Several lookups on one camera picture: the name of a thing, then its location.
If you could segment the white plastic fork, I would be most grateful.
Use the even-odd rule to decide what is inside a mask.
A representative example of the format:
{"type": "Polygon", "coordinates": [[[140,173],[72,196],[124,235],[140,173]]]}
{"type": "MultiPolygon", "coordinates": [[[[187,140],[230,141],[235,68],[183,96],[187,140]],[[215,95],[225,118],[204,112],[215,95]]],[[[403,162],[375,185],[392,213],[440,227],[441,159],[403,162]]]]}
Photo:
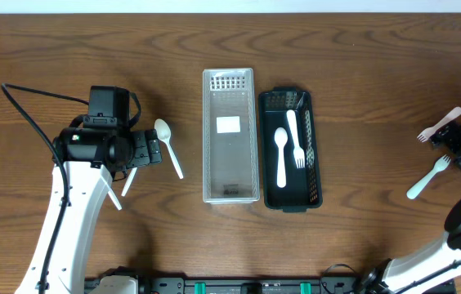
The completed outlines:
{"type": "Polygon", "coordinates": [[[305,167],[305,153],[299,144],[298,125],[295,112],[291,109],[288,110],[286,113],[286,118],[293,139],[293,157],[296,164],[296,168],[302,169],[305,167]]]}

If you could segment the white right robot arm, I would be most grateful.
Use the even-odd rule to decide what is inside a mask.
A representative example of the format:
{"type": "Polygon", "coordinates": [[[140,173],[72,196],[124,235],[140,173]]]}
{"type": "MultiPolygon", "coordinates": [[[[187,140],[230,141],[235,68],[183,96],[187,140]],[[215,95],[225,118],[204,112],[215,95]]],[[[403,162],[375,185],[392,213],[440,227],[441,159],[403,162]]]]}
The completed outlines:
{"type": "MultiPolygon", "coordinates": [[[[455,119],[461,108],[452,109],[435,126],[423,130],[418,139],[432,146],[446,147],[450,156],[440,158],[435,167],[408,192],[412,199],[449,163],[461,171],[461,124],[455,119]]],[[[425,293],[461,276],[461,199],[445,219],[444,234],[419,251],[389,259],[367,273],[355,286],[355,293],[425,293]]]]}

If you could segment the pale green plastic fork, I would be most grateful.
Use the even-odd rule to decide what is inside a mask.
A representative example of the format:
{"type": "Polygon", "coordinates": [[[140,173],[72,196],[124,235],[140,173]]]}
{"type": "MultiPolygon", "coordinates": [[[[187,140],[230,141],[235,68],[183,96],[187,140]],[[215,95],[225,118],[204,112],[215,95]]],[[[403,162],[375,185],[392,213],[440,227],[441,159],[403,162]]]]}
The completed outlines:
{"type": "Polygon", "coordinates": [[[408,199],[416,199],[432,178],[439,172],[443,172],[450,164],[451,158],[448,155],[440,157],[434,164],[432,170],[416,182],[407,192],[408,199]]]}

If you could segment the pale pink plastic fork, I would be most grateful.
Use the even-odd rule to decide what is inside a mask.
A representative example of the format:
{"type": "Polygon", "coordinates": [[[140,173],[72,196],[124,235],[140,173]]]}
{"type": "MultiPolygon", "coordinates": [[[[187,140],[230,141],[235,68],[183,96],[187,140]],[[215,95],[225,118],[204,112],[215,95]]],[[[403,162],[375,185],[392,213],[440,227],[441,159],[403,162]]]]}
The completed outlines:
{"type": "Polygon", "coordinates": [[[461,115],[461,107],[457,106],[453,108],[448,114],[446,114],[439,122],[434,126],[424,129],[418,136],[417,139],[424,143],[429,140],[440,128],[445,126],[447,123],[455,120],[461,115]]]}

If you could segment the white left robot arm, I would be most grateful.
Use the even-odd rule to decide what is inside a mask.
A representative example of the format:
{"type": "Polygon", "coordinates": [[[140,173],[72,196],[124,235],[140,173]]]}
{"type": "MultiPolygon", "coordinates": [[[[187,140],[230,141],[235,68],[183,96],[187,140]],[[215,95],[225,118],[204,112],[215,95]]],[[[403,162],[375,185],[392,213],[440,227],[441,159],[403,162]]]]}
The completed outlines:
{"type": "Polygon", "coordinates": [[[105,198],[117,209],[116,173],[127,195],[137,169],[161,163],[157,133],[67,127],[54,139],[61,159],[52,171],[51,197],[41,234],[19,293],[83,293],[96,222],[105,198]]]}

